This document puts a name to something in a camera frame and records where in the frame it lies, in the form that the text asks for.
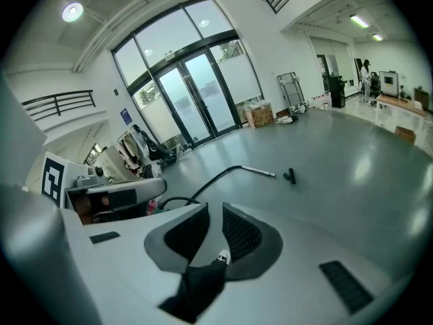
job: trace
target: cardboard box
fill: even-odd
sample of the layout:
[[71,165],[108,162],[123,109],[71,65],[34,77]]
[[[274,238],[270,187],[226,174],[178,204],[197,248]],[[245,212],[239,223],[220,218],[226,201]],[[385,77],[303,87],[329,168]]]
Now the cardboard box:
[[403,137],[405,140],[411,142],[412,144],[415,143],[415,139],[417,138],[416,134],[412,130],[405,129],[404,127],[396,127],[395,134]]
[[268,123],[273,123],[271,104],[265,104],[259,108],[245,111],[246,118],[251,127],[258,128]]

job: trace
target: blue sign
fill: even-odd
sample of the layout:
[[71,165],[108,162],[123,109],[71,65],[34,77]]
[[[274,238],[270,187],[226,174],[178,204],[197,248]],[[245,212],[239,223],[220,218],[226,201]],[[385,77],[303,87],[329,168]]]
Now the blue sign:
[[126,108],[124,108],[122,110],[122,112],[120,113],[120,115],[122,116],[122,118],[124,120],[124,123],[126,125],[128,125],[130,122],[133,121]]

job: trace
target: shoe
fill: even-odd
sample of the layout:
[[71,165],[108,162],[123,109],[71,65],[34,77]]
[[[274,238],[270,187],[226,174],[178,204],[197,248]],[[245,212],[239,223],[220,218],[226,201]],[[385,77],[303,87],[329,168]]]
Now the shoe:
[[218,257],[215,260],[222,261],[225,262],[227,265],[230,265],[230,260],[231,260],[230,252],[226,250],[219,252]]

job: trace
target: black cabinet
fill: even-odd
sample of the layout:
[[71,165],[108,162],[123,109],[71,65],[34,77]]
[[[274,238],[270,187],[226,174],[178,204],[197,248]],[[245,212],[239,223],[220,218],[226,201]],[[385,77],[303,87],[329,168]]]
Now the black cabinet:
[[331,92],[332,107],[343,108],[346,105],[343,77],[329,76],[328,83],[329,91]]

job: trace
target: black cable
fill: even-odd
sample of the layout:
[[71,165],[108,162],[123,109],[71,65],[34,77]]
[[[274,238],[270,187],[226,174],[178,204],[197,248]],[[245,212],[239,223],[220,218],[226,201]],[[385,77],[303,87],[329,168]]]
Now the black cable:
[[187,202],[187,204],[185,206],[191,204],[191,202],[193,202],[192,200],[194,198],[196,198],[203,190],[205,190],[210,184],[212,184],[213,182],[215,182],[219,177],[221,177],[222,175],[230,172],[233,169],[241,169],[241,168],[242,168],[242,165],[233,165],[233,166],[227,167],[223,172],[220,172],[218,175],[216,175],[215,177],[213,177],[209,182],[207,182],[204,186],[202,186],[199,190],[197,190],[196,193],[193,196],[191,196],[191,199],[188,200],[188,202]]
[[185,200],[185,201],[188,201],[188,204],[190,204],[191,202],[194,202],[196,204],[200,204],[200,202],[198,202],[197,200],[194,200],[193,198],[188,198],[186,196],[173,196],[172,198],[167,198],[166,200],[162,201],[159,204],[158,209],[164,209],[165,205],[172,200]]

